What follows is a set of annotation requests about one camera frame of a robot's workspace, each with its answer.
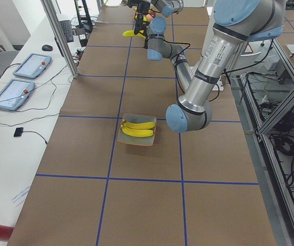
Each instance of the metal profile rail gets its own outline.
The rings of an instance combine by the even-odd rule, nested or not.
[[[285,202],[286,208],[288,210],[290,220],[291,220],[293,227],[294,227],[294,202],[293,202],[291,195],[286,187],[286,183],[285,183],[284,177],[281,173],[281,169],[279,167],[279,164],[278,164],[278,161],[275,157],[275,154],[272,151],[272,144],[270,142],[270,139],[265,134],[262,134],[261,138],[263,140],[264,146],[265,146],[267,153],[268,153],[268,156],[270,158],[270,163],[271,163],[273,172],[275,173],[275,177],[276,177],[277,183],[279,185],[280,192],[282,194],[282,197],[284,198],[284,202]]]
[[[289,95],[280,103],[276,110],[271,114],[269,118],[259,128],[259,134],[269,132],[285,114],[294,106],[294,89]]]
[[[50,26],[52,28],[56,41],[58,42],[59,47],[66,60],[66,63],[70,69],[70,72],[73,78],[77,78],[79,73],[77,71],[76,64],[74,63],[73,57],[69,50],[68,44],[65,40],[65,36],[60,27],[59,20],[56,16],[56,11],[54,9],[52,0],[41,0],[41,3],[43,5],[46,16],[48,17],[48,20],[50,22]]]

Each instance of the table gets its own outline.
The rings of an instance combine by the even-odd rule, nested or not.
[[[59,20],[62,19],[70,18],[60,15]],[[50,44],[53,47],[53,51],[42,51],[41,47],[44,44]],[[76,52],[76,49],[81,48],[77,36],[74,37],[74,42],[68,43],[68,45],[72,54]],[[56,46],[54,35],[47,18],[41,22],[13,63],[21,63],[31,53],[46,54],[52,57],[50,66],[34,80],[36,87],[47,82],[66,65],[64,58],[61,57]],[[2,76],[0,79],[0,90],[14,77],[12,72],[15,68],[9,68]],[[52,80],[55,85],[48,82],[36,89],[19,110],[46,107],[56,86],[56,91],[48,109],[30,110],[21,113],[0,111],[0,122],[13,125],[31,120],[35,117],[57,114],[69,90],[70,75],[69,70],[65,68],[60,75]],[[24,127],[24,131],[36,131],[48,140],[56,120],[57,116],[50,116],[20,124],[19,126]],[[0,224],[7,226],[15,225],[23,206],[23,202],[14,204],[12,199],[31,185],[46,148],[42,138],[34,133],[23,133],[22,137],[14,138],[13,133],[15,128],[16,126],[0,126]]]
[[[231,91],[207,129],[172,132],[170,62],[121,37],[129,8],[104,6],[98,21],[8,245],[276,245]],[[167,22],[167,39],[190,40],[196,62],[206,9]],[[153,147],[116,141],[124,113],[157,117]]]

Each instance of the electronic equipment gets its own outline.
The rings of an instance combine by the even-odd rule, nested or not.
[[[275,136],[273,137],[276,144],[276,149],[281,153],[294,156],[294,142],[286,136]]]
[[[43,45],[42,50],[43,51],[52,51],[53,47],[51,45]]]
[[[13,72],[13,75],[24,78],[38,77],[51,63],[52,57],[32,53]]]
[[[86,34],[84,28],[77,28],[76,33],[79,36],[80,44],[82,47],[87,45],[87,41],[89,40],[89,36]]]
[[[74,42],[74,36],[73,36],[73,33],[71,31],[71,23],[70,23],[70,20],[61,20],[59,21],[59,24],[61,26],[61,29],[64,33],[64,36],[65,36],[65,39],[67,41],[67,43],[70,43],[70,42]]]
[[[33,81],[13,78],[0,91],[0,109],[15,111],[35,88]]]
[[[82,0],[84,12],[85,12],[85,17],[81,16],[81,14],[80,14],[80,7],[79,7],[77,0],[74,0],[74,3],[75,3],[75,7],[76,7],[77,19],[79,21],[79,25],[76,26],[76,28],[78,28],[78,29],[84,28],[85,32],[91,33],[93,30],[93,24],[91,21],[91,17],[89,14],[89,9],[87,7],[86,1]]]

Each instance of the keyboard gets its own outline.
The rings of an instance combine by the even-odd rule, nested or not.
[[[61,29],[65,35],[67,43],[74,42],[74,36],[71,31],[71,23],[70,20],[61,20],[59,21]]]

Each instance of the robotic arm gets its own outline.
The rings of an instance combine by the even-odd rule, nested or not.
[[[135,35],[142,30],[143,16],[148,14],[150,4],[153,4],[165,17],[169,17],[173,13],[179,13],[183,9],[182,0],[128,0],[127,5],[130,8],[132,8],[133,5],[137,5],[137,16],[134,28]]]
[[[177,0],[156,0],[156,7],[162,6],[160,1],[172,2],[176,12],[182,9],[181,5],[174,7]],[[281,35],[285,4],[286,0],[218,0],[213,9],[214,36],[205,57],[193,69],[190,69],[181,46],[164,42],[166,21],[161,17],[152,20],[147,29],[148,59],[170,59],[185,91],[177,104],[166,111],[167,124],[173,131],[195,131],[208,126],[212,111],[207,98],[231,56],[243,42]]]

